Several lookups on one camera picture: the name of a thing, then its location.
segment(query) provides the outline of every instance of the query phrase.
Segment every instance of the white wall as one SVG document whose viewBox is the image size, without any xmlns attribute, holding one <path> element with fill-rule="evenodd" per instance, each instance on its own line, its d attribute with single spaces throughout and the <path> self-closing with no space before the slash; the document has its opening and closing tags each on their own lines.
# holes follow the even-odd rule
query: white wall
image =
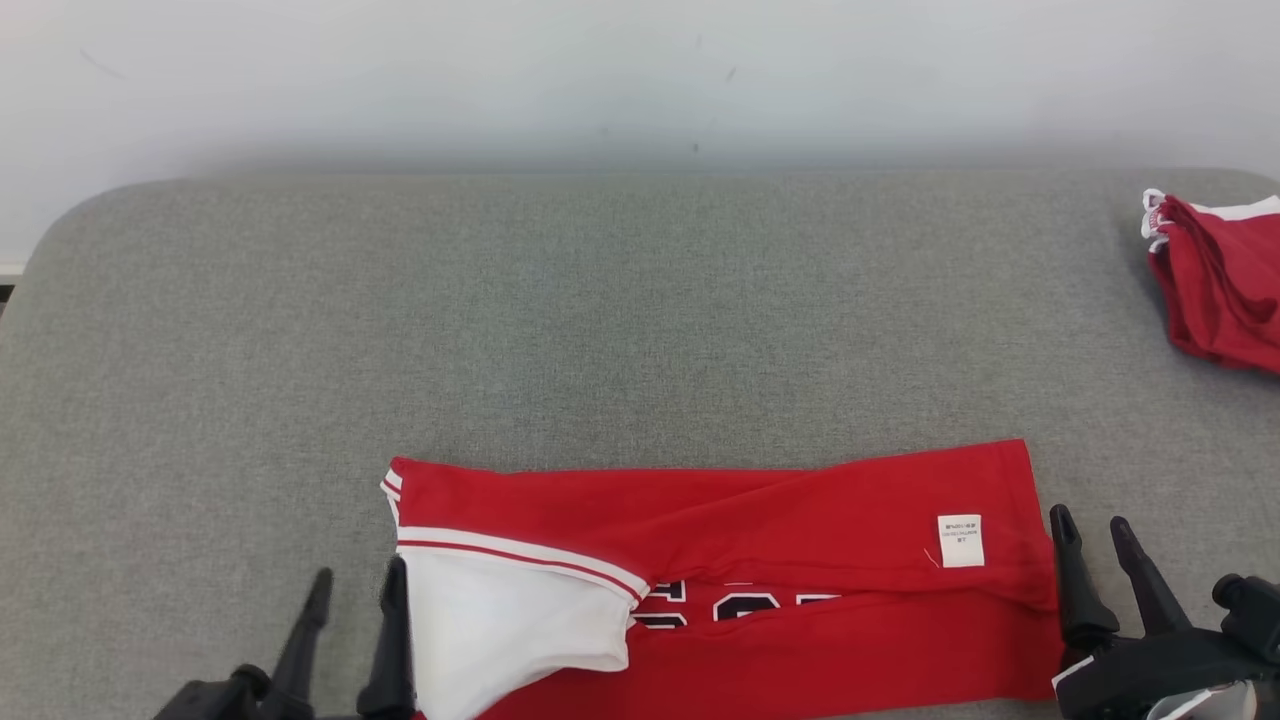
<svg viewBox="0 0 1280 720">
<path fill-rule="evenodd" d="M 1275 0 L 0 0 L 0 265 L 241 169 L 1280 176 Z"/>
</svg>

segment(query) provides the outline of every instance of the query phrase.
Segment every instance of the gray table surface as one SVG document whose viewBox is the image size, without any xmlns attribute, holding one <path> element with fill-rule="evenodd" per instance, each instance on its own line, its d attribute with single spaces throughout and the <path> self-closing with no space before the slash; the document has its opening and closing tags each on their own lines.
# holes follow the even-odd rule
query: gray table surface
<svg viewBox="0 0 1280 720">
<path fill-rule="evenodd" d="M 1169 346 L 1147 187 L 1280 190 L 1220 170 L 367 177 L 88 201 L 0 323 L 0 707 L 150 717 L 187 679 L 274 662 L 330 565 L 315 697 L 348 711 L 397 454 L 820 466 L 1023 437 L 1128 629 L 1117 512 L 1216 624 L 1221 574 L 1280 579 L 1280 379 Z"/>
</svg>

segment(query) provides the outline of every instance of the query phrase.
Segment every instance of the red garment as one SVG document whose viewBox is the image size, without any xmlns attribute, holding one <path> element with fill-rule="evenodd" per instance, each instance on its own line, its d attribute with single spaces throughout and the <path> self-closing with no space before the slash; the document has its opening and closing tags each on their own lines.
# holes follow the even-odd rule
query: red garment
<svg viewBox="0 0 1280 720">
<path fill-rule="evenodd" d="M 1021 441 L 815 471 L 504 475 L 396 459 L 388 491 L 415 623 L 415 552 L 570 574 L 641 620 L 625 670 L 559 670 L 486 720 L 797 720 L 1052 697 L 1052 546 Z M 973 515 L 977 556 L 945 548 L 940 518 Z M 415 625 L 415 664 L 419 633 L 433 628 Z"/>
<path fill-rule="evenodd" d="M 1169 340 L 1226 368 L 1280 373 L 1280 197 L 1204 208 L 1148 190 L 1143 205 Z"/>
</svg>

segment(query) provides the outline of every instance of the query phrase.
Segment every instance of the crumpled red cloth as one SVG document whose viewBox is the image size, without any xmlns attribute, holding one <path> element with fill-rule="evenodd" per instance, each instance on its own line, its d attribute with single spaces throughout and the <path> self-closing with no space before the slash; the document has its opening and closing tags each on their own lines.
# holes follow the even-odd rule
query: crumpled red cloth
<svg viewBox="0 0 1280 720">
<path fill-rule="evenodd" d="M 1206 208 L 1143 193 L 1169 340 L 1225 368 L 1280 373 L 1280 197 Z"/>
</svg>

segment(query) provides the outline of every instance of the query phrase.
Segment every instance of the gray fabric surface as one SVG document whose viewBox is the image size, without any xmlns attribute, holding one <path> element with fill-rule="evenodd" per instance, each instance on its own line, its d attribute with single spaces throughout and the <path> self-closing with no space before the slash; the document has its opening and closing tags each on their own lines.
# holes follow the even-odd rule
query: gray fabric surface
<svg viewBox="0 0 1280 720">
<path fill-rule="evenodd" d="M 1165 341 L 1138 236 L 1152 186 L 1207 204 L 1280 190 L 1152 170 L 97 197 L 49 232 L 0 323 L 0 707 L 136 720 L 187 679 L 270 665 L 328 564 L 315 696 L 349 710 L 396 454 L 820 466 L 1024 437 L 1129 630 L 1116 512 L 1216 624 L 1221 574 L 1280 579 L 1280 380 Z"/>
</svg>

